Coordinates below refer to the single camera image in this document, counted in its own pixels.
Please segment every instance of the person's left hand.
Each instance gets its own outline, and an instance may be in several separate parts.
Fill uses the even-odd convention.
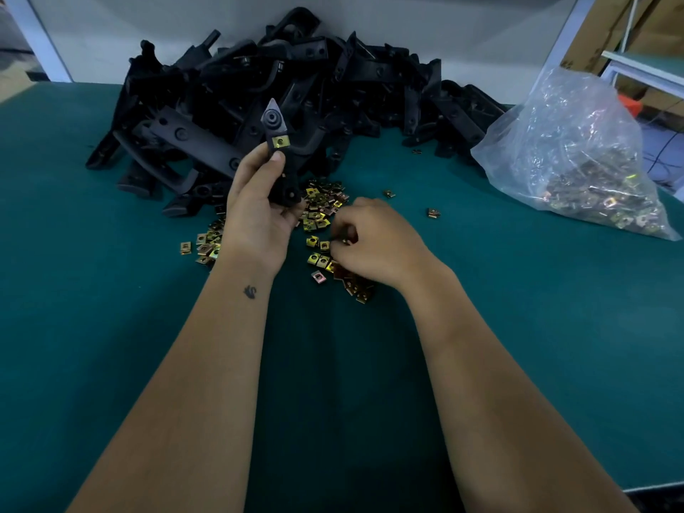
[[[283,173],[285,155],[276,151],[267,160],[268,146],[264,143],[245,156],[237,168],[228,193],[219,260],[229,252],[238,257],[249,256],[275,277],[285,261],[290,233],[306,203],[301,201],[285,208],[269,202],[268,194]]]

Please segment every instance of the person's right hand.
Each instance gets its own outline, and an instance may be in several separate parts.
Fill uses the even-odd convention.
[[[380,199],[358,197],[332,222],[332,237],[346,232],[352,244],[332,241],[330,254],[347,270],[399,291],[428,263],[436,261],[418,232]]]

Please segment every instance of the hand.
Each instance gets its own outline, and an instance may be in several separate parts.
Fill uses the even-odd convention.
[[[332,258],[355,274],[401,292],[422,267],[438,262],[418,232],[379,199],[358,197],[352,206],[342,207],[332,222],[332,236],[344,231],[353,244],[332,241]]]
[[[255,260],[275,277],[283,266],[292,229],[306,203],[285,208],[268,201],[268,194],[285,167],[285,155],[276,151],[268,160],[266,143],[242,159],[228,193],[224,242],[219,259],[228,252]]]

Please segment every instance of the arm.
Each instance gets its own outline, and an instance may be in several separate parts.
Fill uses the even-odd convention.
[[[636,512],[487,327],[449,267],[378,200],[341,209],[332,256],[394,286],[416,321],[468,513]]]
[[[240,164],[230,242],[69,513],[243,510],[268,298],[302,212],[269,204],[285,162],[257,171],[267,155],[262,144]]]

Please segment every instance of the white partition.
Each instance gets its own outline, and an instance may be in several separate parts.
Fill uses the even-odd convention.
[[[121,83],[142,39],[169,63],[214,28],[222,32],[219,46],[259,38],[267,23],[301,5],[326,31],[346,38],[356,30],[364,42],[406,46],[424,62],[440,57],[444,78],[517,103],[577,0],[30,1],[74,81]]]

